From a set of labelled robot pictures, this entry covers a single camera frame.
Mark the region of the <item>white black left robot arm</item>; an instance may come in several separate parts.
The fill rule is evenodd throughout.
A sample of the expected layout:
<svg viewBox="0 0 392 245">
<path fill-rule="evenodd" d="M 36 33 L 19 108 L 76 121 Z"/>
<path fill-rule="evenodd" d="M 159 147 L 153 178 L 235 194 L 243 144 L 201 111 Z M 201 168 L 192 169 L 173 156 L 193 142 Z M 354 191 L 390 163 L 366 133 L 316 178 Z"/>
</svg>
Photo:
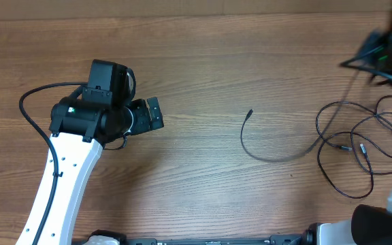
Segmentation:
<svg viewBox="0 0 392 245">
<path fill-rule="evenodd" d="M 45 139 L 48 157 L 35 201 L 18 244 L 70 244 L 91 172 L 115 140 L 126 141 L 164 126 L 156 97 L 135 99 L 136 79 L 124 65 L 95 59 L 87 82 L 51 110 L 46 134 L 26 113 L 26 92 L 19 101 L 25 119 Z"/>
</svg>

